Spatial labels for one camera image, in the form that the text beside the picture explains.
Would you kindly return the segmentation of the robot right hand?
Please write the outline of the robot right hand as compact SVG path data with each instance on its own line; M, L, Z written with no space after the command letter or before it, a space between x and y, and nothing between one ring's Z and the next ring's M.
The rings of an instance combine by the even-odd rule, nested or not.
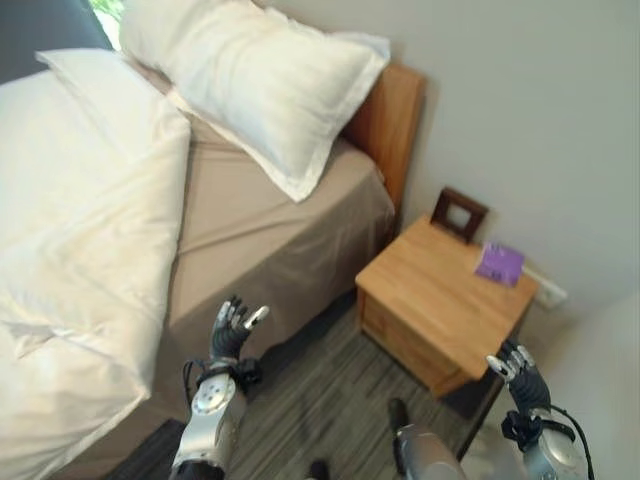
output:
M496 355L487 355L489 367L504 381L522 414L532 410L549 410L551 395L531 353L514 340L505 340Z

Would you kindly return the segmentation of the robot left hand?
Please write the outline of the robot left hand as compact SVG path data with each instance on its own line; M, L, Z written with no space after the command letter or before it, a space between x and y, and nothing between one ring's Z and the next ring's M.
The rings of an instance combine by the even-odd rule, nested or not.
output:
M216 314L212 327L209 344L211 365L237 364L243 345L269 313L267 305L249 312L241 297L232 295L227 298Z

